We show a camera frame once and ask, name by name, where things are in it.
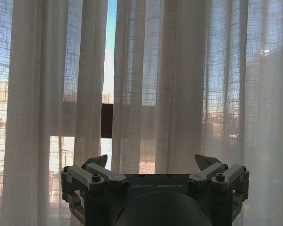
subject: bolt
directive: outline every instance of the bolt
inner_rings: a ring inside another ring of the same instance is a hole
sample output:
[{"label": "bolt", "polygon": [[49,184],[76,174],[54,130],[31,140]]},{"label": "bolt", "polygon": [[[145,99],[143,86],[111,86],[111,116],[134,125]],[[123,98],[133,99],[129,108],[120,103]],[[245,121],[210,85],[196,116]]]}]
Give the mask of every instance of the bolt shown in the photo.
[{"label": "bolt", "polygon": [[191,190],[195,189],[195,188],[196,188],[196,181],[194,181],[194,180],[189,180],[189,181],[188,181],[188,187],[189,187],[189,189],[191,189]]},{"label": "bolt", "polygon": [[129,184],[130,184],[129,181],[127,181],[127,180],[122,181],[122,186],[125,187],[125,188],[129,187]]},{"label": "bolt", "polygon": [[225,180],[225,176],[222,173],[217,173],[216,180],[219,182],[223,182]]},{"label": "bolt", "polygon": [[100,181],[100,174],[93,174],[92,176],[92,181],[93,182],[99,182]]},{"label": "bolt", "polygon": [[63,168],[63,171],[64,171],[65,173],[67,173],[68,167],[69,167],[69,166],[65,166],[65,167]]}]

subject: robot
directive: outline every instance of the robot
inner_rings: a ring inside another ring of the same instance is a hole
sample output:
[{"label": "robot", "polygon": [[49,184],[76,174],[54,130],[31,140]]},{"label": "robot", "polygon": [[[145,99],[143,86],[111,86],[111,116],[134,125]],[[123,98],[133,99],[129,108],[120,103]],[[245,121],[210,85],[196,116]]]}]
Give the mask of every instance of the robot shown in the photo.
[{"label": "robot", "polygon": [[120,174],[107,155],[61,171],[62,198],[84,226],[231,226],[248,199],[250,172],[195,155],[193,174]]}]

